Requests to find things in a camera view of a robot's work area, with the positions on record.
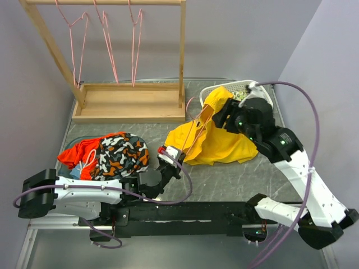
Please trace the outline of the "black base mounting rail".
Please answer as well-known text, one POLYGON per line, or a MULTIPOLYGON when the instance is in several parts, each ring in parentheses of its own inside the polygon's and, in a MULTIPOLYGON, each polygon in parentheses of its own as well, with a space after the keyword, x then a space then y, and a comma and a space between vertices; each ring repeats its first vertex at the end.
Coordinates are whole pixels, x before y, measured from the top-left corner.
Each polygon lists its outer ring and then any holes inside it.
POLYGON ((247 236, 264 241, 267 222, 243 202, 182 202, 158 205, 132 201, 102 205, 103 212, 90 223, 90 240, 109 242, 112 236, 217 235, 247 236))

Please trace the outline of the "wooden hanger rack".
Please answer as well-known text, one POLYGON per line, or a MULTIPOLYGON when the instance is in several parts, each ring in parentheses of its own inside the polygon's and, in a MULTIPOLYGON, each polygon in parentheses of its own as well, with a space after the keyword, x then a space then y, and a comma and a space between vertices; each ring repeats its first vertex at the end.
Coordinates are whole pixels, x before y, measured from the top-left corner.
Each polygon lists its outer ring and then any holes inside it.
MULTIPOLYGON (((72 120, 85 123, 182 123, 185 121, 186 1, 131 1, 132 6, 180 7, 179 81, 129 83, 82 83, 82 67, 69 67, 59 46, 43 20, 38 5, 92 5, 93 1, 21 1, 63 78, 75 96, 72 120)), ((127 6, 128 1, 97 1, 97 6, 127 6)))

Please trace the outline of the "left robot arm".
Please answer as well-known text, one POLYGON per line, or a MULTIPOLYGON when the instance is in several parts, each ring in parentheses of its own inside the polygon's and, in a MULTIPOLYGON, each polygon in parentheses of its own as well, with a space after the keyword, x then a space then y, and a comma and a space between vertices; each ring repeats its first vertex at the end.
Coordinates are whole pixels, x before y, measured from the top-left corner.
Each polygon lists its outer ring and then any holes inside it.
POLYGON ((110 222, 111 205, 130 200, 155 202, 172 178, 180 179, 184 154, 158 154, 159 166, 139 175, 99 182, 80 181, 45 169, 24 180, 21 194, 13 206, 22 219, 36 219, 50 212, 94 220, 99 225, 110 222))

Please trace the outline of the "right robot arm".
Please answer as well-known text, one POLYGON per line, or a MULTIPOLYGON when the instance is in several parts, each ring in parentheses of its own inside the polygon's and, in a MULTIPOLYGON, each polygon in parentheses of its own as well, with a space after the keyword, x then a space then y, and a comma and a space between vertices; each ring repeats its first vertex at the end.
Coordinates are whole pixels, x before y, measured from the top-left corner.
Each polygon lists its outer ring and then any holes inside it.
POLYGON ((259 153, 268 158, 288 179, 303 200, 304 211, 286 203, 257 194, 246 202, 245 216, 249 222, 262 219, 291 226, 313 249, 322 249, 336 242, 344 230, 358 220, 358 212, 346 208, 332 194, 315 169, 297 136, 288 128, 277 126, 273 107, 262 98, 250 98, 243 104, 229 98, 213 115, 217 128, 242 134, 254 143, 259 153))

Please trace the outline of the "white perforated plastic basket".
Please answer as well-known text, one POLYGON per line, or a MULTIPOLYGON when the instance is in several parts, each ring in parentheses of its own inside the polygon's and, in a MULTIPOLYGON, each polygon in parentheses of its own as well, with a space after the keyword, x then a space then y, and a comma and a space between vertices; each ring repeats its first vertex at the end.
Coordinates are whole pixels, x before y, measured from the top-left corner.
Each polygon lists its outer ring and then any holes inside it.
POLYGON ((248 86, 253 86, 254 84, 257 84, 257 82, 253 80, 242 80, 206 87, 202 89, 199 93, 200 104, 201 106, 204 106, 205 99, 213 90, 218 87, 226 88, 229 92, 233 94, 233 98, 235 100, 242 101, 249 94, 247 92, 248 86))

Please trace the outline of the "yellow shorts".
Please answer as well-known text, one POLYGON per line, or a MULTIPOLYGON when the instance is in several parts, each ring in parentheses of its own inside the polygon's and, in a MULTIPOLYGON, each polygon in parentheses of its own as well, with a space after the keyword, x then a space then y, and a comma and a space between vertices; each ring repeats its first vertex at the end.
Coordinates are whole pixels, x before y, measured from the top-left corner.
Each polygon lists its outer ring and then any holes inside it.
POLYGON ((213 90, 205 99, 199 117, 170 131, 164 144, 182 149, 189 165, 242 164, 252 160, 258 154, 254 143, 243 134, 217 128, 212 120, 232 97, 233 94, 224 87, 213 90))

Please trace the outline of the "lemon print cloth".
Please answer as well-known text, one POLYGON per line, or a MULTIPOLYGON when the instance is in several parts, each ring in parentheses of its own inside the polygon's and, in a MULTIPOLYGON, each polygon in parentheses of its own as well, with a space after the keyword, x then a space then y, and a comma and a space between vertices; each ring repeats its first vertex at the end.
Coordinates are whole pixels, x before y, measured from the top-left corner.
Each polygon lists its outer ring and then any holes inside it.
POLYGON ((238 101, 242 101, 248 95, 246 90, 236 90, 233 91, 232 94, 233 98, 238 101))

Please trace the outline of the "camouflage print shorts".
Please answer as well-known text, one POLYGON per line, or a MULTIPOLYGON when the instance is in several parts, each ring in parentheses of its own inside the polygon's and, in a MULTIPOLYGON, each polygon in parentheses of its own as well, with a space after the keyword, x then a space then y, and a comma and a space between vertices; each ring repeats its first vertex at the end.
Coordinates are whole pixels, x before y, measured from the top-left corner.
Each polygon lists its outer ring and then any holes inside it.
POLYGON ((144 172, 149 167, 150 155, 141 137, 121 132, 99 140, 96 160, 91 178, 106 181, 144 172))

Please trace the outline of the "orange shorts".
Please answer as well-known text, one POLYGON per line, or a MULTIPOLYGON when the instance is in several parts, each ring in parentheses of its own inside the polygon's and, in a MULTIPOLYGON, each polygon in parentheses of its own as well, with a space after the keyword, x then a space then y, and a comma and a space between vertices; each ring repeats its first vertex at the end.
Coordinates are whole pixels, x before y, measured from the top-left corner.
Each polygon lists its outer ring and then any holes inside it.
POLYGON ((74 169, 79 163, 82 164, 82 170, 80 173, 80 180, 92 180, 93 172, 98 161, 95 159, 90 162, 96 154, 93 154, 93 150, 97 150, 99 142, 102 138, 108 138, 115 135, 122 135, 124 132, 110 133, 102 137, 89 138, 82 140, 75 144, 70 149, 64 150, 57 157, 58 161, 66 165, 70 170, 74 169))

